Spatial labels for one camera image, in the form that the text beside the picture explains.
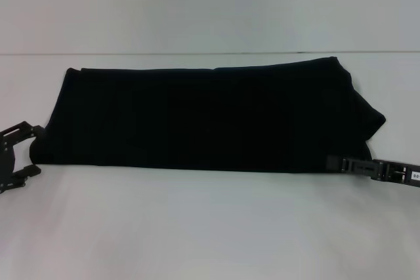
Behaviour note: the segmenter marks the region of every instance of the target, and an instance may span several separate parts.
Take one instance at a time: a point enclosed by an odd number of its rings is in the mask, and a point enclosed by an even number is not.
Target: white wall
[[[418,0],[0,0],[0,53],[420,50]]]

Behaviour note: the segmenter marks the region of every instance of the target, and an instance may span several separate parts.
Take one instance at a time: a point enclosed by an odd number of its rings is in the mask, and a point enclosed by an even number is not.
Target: white tabletop
[[[22,120],[45,125],[68,67],[244,66],[316,57],[3,56],[0,129]],[[415,112],[401,105],[417,102],[420,59],[340,60],[388,119],[371,143],[374,152],[418,162]],[[16,148],[17,169],[29,163],[28,146]],[[420,279],[420,188],[339,174],[41,168],[25,188],[0,195],[2,279]]]
[[[418,279],[420,189],[44,166],[0,197],[2,279]]]

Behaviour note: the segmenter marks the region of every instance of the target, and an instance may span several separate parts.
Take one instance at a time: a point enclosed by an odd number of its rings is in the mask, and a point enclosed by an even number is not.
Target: white background
[[[374,156],[420,164],[419,15],[418,0],[0,0],[0,130],[45,125],[69,67],[337,56],[387,118],[369,142]],[[16,149],[18,167],[29,143]],[[0,196],[2,279],[420,278],[419,188],[343,175],[41,168]]]

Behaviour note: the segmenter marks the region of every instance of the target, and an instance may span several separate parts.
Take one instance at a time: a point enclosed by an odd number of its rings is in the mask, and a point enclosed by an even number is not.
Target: black garment
[[[325,172],[385,122],[334,57],[215,70],[67,71],[40,164]]]

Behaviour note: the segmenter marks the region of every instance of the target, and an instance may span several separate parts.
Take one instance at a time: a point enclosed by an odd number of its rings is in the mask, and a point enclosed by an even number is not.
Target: folded black fabric
[[[325,172],[385,122],[334,57],[214,70],[69,69],[37,164]]]

